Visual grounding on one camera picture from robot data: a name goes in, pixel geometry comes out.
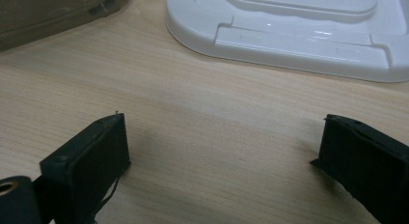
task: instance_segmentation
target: wooden table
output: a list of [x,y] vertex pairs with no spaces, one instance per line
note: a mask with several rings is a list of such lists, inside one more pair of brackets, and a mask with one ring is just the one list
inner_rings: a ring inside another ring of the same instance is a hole
[[278,69],[191,51],[165,0],[0,53],[0,178],[92,121],[125,114],[132,165],[98,223],[377,223],[309,162],[323,118],[409,144],[409,83]]

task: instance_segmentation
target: white tray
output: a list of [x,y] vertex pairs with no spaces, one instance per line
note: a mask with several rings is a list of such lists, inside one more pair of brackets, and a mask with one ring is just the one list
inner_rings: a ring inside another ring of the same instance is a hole
[[409,80],[409,0],[167,0],[166,22],[209,56]]

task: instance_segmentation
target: light wood surface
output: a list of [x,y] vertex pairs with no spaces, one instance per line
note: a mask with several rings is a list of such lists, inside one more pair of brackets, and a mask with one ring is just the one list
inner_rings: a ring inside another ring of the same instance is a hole
[[315,170],[323,118],[360,120],[409,144],[409,83],[382,84],[193,52],[165,0],[0,53],[0,178],[92,121],[125,114],[132,165],[107,223],[377,223]]

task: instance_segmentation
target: black plastic part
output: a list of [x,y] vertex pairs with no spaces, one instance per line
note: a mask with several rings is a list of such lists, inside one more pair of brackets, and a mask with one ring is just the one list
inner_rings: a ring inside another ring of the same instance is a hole
[[42,223],[29,178],[12,177],[0,181],[0,223]]
[[409,223],[409,147],[359,121],[328,115],[312,165],[383,224]]
[[117,12],[128,0],[0,0],[0,52]]
[[93,222],[110,186],[129,164],[123,114],[95,121],[44,159],[42,177],[53,182],[51,189],[58,194],[48,203],[58,207],[56,223]]

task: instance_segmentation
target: white plastic container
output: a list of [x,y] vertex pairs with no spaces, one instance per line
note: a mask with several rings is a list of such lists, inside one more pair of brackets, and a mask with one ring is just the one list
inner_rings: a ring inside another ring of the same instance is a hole
[[409,0],[167,0],[166,22],[209,56],[409,80]]

